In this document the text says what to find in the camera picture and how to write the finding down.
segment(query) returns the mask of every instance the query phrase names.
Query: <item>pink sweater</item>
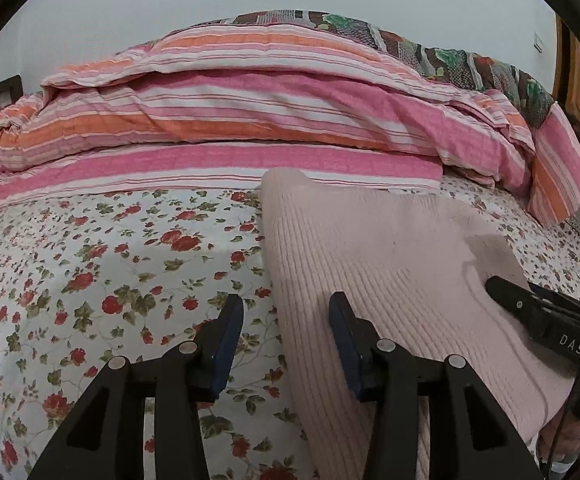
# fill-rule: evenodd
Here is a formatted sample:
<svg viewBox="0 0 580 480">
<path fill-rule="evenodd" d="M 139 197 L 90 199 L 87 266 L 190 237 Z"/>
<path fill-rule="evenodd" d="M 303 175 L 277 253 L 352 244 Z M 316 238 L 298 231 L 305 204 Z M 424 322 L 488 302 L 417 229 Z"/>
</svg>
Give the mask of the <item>pink sweater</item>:
<svg viewBox="0 0 580 480">
<path fill-rule="evenodd" d="M 434 195 L 324 186 L 286 169 L 265 174 L 262 204 L 292 393 L 321 478 L 361 478 L 374 411 L 345 385 L 327 322 L 336 290 L 414 355 L 463 355 L 525 441 L 561 407 L 574 371 L 487 295 L 493 274 L 527 283 L 476 209 Z M 428 476 L 426 408 L 420 402 L 418 479 Z"/>
</svg>

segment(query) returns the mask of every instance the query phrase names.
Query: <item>human hand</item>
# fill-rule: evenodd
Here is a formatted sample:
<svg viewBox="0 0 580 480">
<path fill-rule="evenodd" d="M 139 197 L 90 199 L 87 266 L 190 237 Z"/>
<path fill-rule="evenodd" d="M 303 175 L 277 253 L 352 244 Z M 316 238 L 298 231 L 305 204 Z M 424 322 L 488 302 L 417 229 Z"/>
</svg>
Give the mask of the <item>human hand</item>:
<svg viewBox="0 0 580 480">
<path fill-rule="evenodd" d="M 546 462 L 550 452 L 550 446 L 554 440 L 554 435 L 557 431 L 559 421 L 563 415 L 563 408 L 552 418 L 548 424 L 539 432 L 539 443 L 537 452 L 539 457 Z M 563 430 L 557 441 L 554 449 L 554 460 L 558 462 L 562 460 L 567 454 L 574 453 L 580 447 L 580 420 L 569 413 L 563 424 Z"/>
</svg>

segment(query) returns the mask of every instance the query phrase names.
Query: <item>white wall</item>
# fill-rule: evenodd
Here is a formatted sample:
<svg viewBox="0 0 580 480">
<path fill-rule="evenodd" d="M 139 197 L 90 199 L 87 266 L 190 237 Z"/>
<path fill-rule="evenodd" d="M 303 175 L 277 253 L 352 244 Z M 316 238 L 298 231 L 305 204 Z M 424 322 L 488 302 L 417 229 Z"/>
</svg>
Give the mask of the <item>white wall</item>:
<svg viewBox="0 0 580 480">
<path fill-rule="evenodd" d="M 425 46 L 463 48 L 512 63 L 552 90 L 554 13 L 542 0 L 29 0 L 0 36 L 0 80 L 25 91 L 66 63 L 109 56 L 203 20 L 263 9 L 336 12 Z M 537 31 L 543 55 L 532 43 Z"/>
</svg>

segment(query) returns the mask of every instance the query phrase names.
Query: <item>floral bedsheet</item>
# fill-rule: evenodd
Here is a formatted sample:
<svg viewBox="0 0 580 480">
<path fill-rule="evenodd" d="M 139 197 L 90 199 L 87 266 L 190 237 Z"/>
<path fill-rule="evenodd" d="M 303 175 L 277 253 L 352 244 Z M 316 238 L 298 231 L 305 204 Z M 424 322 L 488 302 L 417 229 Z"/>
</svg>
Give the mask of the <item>floral bedsheet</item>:
<svg viewBox="0 0 580 480">
<path fill-rule="evenodd" d="M 580 299 L 578 222 L 544 230 L 509 194 L 454 176 L 439 192 L 494 222 L 529 280 Z M 161 356 L 216 317 L 230 292 L 246 306 L 230 382 L 213 406 L 198 406 L 212 480 L 317 478 L 292 402 L 264 249 L 253 191 L 123 192 L 0 211 L 4 478 L 27 478 L 112 356 Z M 148 400 L 147 479 L 153 410 Z"/>
</svg>

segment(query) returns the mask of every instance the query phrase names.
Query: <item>pink ribbed garment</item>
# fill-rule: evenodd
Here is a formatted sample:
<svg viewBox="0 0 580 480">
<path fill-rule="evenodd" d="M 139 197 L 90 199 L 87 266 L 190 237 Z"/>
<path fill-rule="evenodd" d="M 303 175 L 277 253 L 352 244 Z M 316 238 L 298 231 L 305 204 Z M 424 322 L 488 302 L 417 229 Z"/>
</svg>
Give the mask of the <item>pink ribbed garment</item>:
<svg viewBox="0 0 580 480">
<path fill-rule="evenodd" d="M 487 295 L 483 283 L 493 274 L 527 283 L 505 239 L 476 209 L 435 195 L 324 186 L 287 169 L 265 174 L 261 197 L 292 393 L 322 479 L 361 478 L 374 412 L 345 385 L 327 322 L 336 290 L 381 337 L 414 355 L 463 355 L 525 441 L 561 407 L 572 370 Z M 424 402 L 420 413 L 422 480 Z"/>
</svg>

